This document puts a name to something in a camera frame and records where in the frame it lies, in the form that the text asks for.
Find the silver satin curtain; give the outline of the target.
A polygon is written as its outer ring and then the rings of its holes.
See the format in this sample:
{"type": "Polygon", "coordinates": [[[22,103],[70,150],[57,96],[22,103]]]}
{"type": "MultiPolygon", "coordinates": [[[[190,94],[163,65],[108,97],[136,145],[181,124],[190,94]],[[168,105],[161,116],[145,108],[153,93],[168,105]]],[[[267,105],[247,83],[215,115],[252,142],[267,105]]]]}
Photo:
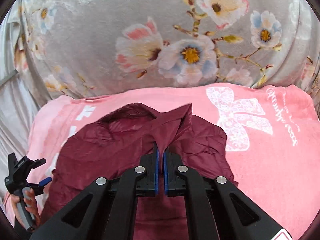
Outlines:
{"type": "Polygon", "coordinates": [[[8,155],[21,159],[27,154],[31,125],[40,109],[14,67],[19,34],[20,24],[7,15],[1,23],[1,198],[7,192],[8,155]]]}

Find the pink fleece blanket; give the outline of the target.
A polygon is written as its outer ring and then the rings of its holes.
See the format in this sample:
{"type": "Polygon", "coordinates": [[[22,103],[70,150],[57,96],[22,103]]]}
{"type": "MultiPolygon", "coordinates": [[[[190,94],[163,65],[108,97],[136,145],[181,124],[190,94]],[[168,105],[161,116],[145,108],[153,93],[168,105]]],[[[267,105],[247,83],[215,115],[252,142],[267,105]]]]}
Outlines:
{"type": "Polygon", "coordinates": [[[319,119],[311,97],[293,85],[145,88],[79,100],[62,95],[31,126],[28,157],[47,162],[29,180],[51,176],[61,148],[85,125],[137,102],[159,112],[191,104],[196,116],[220,126],[240,190],[294,239],[306,234],[319,211],[319,119]]]}

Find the grey floral bedspread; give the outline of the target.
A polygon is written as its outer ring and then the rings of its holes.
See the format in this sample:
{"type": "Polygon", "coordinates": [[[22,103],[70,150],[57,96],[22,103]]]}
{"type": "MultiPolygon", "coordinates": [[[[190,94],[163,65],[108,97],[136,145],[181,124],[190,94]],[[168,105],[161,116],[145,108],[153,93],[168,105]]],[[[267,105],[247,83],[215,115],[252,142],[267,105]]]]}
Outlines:
{"type": "Polygon", "coordinates": [[[306,0],[17,0],[7,23],[39,103],[216,82],[293,84],[319,99],[306,0]]]}

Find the maroon puffer jacket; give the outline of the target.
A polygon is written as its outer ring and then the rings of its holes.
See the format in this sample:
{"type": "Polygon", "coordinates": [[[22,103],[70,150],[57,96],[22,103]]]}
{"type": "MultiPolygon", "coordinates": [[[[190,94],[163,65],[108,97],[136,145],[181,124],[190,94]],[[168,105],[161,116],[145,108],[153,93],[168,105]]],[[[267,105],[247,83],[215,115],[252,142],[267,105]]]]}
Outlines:
{"type": "Polygon", "coordinates": [[[220,127],[193,115],[191,105],[165,113],[141,103],[126,105],[86,125],[61,148],[41,220],[53,217],[96,178],[114,179],[137,166],[154,146],[180,155],[204,177],[233,180],[226,140],[220,127]]]}

